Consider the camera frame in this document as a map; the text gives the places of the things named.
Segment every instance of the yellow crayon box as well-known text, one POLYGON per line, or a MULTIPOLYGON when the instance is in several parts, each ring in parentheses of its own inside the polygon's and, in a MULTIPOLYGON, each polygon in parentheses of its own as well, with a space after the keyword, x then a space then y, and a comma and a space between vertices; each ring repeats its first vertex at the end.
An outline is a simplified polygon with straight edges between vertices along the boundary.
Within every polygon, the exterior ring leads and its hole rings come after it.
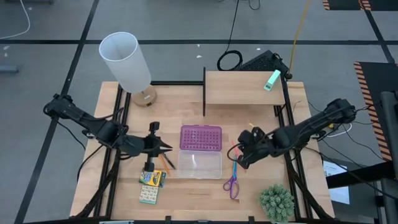
POLYGON ((163 172, 159 170, 154 170, 153 172, 142 171, 139 182, 146 185, 158 187, 162 179, 162 173, 163 172))

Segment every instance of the lamp base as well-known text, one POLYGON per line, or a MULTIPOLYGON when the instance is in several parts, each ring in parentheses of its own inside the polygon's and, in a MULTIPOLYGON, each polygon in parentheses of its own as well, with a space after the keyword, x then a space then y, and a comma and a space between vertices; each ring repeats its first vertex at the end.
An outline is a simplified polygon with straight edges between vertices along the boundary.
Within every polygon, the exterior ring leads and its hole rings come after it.
POLYGON ((155 103, 157 93, 155 87, 149 85, 144 91, 132 95, 132 101, 140 107, 147 107, 155 103))

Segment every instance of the table lamp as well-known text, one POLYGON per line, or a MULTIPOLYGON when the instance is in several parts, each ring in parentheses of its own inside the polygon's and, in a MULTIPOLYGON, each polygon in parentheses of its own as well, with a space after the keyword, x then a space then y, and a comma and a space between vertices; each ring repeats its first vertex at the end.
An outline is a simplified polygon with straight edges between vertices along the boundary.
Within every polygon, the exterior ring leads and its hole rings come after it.
POLYGON ((150 106, 156 100, 155 88, 138 40, 128 32, 108 35, 99 45, 99 54, 123 90, 132 93, 138 106, 150 106))

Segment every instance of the green succulent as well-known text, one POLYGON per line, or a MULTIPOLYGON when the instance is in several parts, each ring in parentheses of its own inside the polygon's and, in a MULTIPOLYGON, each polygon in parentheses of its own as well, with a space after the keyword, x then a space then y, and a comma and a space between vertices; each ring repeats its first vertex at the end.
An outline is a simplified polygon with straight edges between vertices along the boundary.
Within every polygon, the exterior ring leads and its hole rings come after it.
POLYGON ((294 212, 294 197, 281 184, 265 189, 260 195, 260 204, 271 222, 287 223, 294 212))

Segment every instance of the white cable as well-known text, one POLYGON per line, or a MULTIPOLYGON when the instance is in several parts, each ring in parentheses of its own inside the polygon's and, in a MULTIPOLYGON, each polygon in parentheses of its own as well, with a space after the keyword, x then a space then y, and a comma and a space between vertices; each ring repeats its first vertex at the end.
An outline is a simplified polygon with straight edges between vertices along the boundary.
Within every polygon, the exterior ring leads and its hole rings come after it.
POLYGON ((351 128, 353 128, 353 125, 350 123, 350 124, 349 124, 349 128, 348 128, 348 130, 347 130, 347 131, 343 131, 342 133, 334 134, 334 135, 327 136, 327 137, 328 137, 328 138, 333 138, 333 137, 336 137, 336 136, 339 136, 339 135, 342 135, 342 134, 348 133, 348 131, 350 131, 350 130, 351 130, 351 128))
POLYGON ((27 29, 26 29, 24 32, 21 32, 21 33, 19 33, 19 34, 10 35, 10 36, 7 36, 7 37, 0 37, 0 40, 6 39, 6 38, 11 38, 11 37, 16 37, 16 36, 25 34, 26 32, 29 31, 29 29, 30 29, 30 19, 29 19, 29 16, 27 15, 27 12, 26 12, 24 3, 22 2, 22 0, 20 0, 20 1, 21 1, 22 8, 24 9, 24 13, 25 13, 25 15, 26 15, 26 18, 27 18, 27 24, 28 24, 28 25, 27 25, 27 29))

